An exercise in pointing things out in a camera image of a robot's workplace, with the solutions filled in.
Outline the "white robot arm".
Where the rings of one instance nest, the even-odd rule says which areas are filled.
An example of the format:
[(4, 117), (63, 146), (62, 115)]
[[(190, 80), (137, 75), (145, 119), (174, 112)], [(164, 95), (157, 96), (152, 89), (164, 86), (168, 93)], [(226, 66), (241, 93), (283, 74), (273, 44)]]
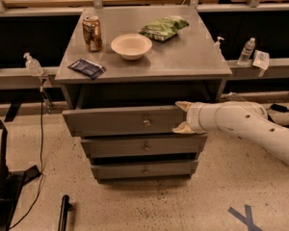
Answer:
[(262, 105), (249, 101), (215, 104), (177, 101), (175, 105), (186, 113), (186, 118), (172, 129), (174, 133), (223, 131), (260, 144), (289, 165), (289, 128), (271, 122)]

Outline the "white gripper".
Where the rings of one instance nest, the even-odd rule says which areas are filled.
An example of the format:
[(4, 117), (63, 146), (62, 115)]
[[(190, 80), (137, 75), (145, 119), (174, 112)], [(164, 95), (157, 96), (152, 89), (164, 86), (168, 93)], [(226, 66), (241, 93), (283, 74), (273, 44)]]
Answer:
[(203, 134), (218, 129), (215, 121), (216, 111), (219, 104), (193, 103), (188, 101), (176, 101), (175, 105), (182, 111), (187, 112), (186, 121), (180, 123), (172, 131), (176, 134)]

